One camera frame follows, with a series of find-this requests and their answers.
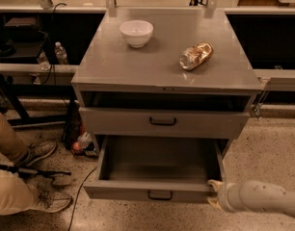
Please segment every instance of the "speckled floor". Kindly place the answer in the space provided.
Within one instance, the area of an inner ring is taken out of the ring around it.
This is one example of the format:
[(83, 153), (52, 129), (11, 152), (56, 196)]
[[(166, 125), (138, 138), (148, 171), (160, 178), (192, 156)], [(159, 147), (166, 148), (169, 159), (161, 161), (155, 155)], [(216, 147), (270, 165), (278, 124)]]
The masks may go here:
[[(63, 110), (50, 106), (40, 109), (42, 113)], [(239, 139), (230, 147), (224, 159), (227, 179), (230, 182), (256, 179), (295, 191), (295, 106), (263, 106), (262, 113), (263, 118), (249, 120)], [(16, 131), (27, 144), (60, 141), (63, 124)], [(75, 157), (60, 142), (56, 153), (35, 167), (71, 171), (72, 175), (63, 176), (53, 184), (41, 176), (29, 181), (64, 191), (75, 199), (81, 183), (96, 166), (97, 159)], [(27, 211), (0, 217), (0, 230), (68, 230), (73, 208), (74, 203), (58, 214)], [(295, 219), (270, 214), (229, 214), (207, 204), (90, 200), (82, 189), (70, 230), (295, 231)]]

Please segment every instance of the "cabinet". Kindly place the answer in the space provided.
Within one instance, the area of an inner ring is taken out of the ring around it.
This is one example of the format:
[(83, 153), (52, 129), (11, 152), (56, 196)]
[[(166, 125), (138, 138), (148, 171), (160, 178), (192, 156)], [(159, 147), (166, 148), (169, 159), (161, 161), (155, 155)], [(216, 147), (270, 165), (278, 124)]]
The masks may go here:
[[(93, 53), (71, 82), (99, 152), (96, 178), (84, 186), (90, 198), (203, 203), (213, 193), (207, 180), (225, 180), (222, 160), (261, 85), (229, 24), (219, 27), (224, 13), (204, 15), (169, 9), (105, 15)], [(120, 24), (135, 18), (155, 28), (140, 49), (130, 48), (119, 32)], [(178, 24), (181, 19), (186, 23)], [(179, 54), (202, 40), (215, 55), (184, 71)]]

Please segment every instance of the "crumpled foil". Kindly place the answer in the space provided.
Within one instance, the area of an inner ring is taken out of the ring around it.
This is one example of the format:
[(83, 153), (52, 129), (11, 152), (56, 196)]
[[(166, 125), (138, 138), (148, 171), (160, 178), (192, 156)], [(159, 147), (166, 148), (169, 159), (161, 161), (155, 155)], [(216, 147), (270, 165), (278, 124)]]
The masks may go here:
[(187, 48), (179, 58), (181, 67), (192, 70), (206, 62), (213, 54), (213, 47), (207, 42), (201, 42)]

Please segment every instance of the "wire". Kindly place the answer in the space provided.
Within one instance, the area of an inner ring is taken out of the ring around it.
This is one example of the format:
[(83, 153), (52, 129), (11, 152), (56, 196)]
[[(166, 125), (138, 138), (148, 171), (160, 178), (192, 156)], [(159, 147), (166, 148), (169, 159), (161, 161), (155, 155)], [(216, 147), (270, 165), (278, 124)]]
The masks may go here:
[(44, 84), (44, 83), (46, 83), (46, 82), (49, 80), (50, 75), (51, 75), (52, 66), (54, 66), (54, 65), (52, 64), (52, 65), (50, 66), (50, 69), (49, 69), (49, 72), (48, 72), (47, 78), (46, 78), (44, 81), (40, 82), (40, 84)]
[(96, 169), (97, 169), (97, 167), (93, 168), (93, 169), (91, 170), (91, 172), (88, 173), (88, 175), (86, 176), (86, 178), (83, 180), (83, 182), (81, 183), (81, 185), (80, 185), (80, 187), (79, 187), (78, 193), (77, 193), (76, 198), (75, 198), (75, 200), (74, 200), (73, 209), (72, 209), (72, 214), (71, 214), (71, 218), (70, 218), (70, 223), (69, 223), (69, 227), (68, 227), (68, 230), (67, 230), (67, 231), (69, 231), (70, 228), (71, 228), (72, 221), (73, 221), (73, 216), (74, 216), (74, 211), (75, 211), (75, 209), (76, 209), (77, 200), (78, 200), (78, 197), (79, 197), (79, 193), (80, 193), (80, 191), (81, 191), (81, 189), (82, 189), (82, 187), (83, 187), (83, 184), (86, 182), (86, 180), (89, 178), (89, 176), (90, 176), (90, 175), (91, 175)]
[[(66, 3), (58, 3), (54, 6), (54, 9), (53, 9), (53, 12), (52, 12), (52, 16), (51, 16), (51, 29), (50, 29), (50, 32), (48, 33), (48, 38), (49, 38), (49, 44), (50, 44), (50, 48), (53, 49), (53, 44), (51, 42), (51, 39), (50, 39), (50, 34), (52, 32), (52, 29), (53, 29), (53, 26), (54, 26), (54, 13), (56, 12), (56, 9), (61, 6), (61, 5), (64, 5), (64, 6), (67, 6)], [(56, 82), (56, 72), (55, 72), (55, 66), (53, 66), (53, 77), (54, 77), (54, 85), (57, 86), (57, 82)], [(68, 108), (68, 104), (67, 102), (65, 101), (65, 99), (61, 96), (61, 99), (64, 101), (64, 103), (66, 104), (67, 108)]]

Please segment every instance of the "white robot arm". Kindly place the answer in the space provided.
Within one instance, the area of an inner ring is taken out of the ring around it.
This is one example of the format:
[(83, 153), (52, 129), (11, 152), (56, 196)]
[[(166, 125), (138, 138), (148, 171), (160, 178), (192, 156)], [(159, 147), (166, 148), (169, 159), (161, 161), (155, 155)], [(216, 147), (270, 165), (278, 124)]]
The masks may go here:
[(252, 211), (260, 213), (281, 213), (295, 218), (295, 192), (260, 181), (241, 184), (209, 180), (216, 197), (208, 202), (226, 212)]

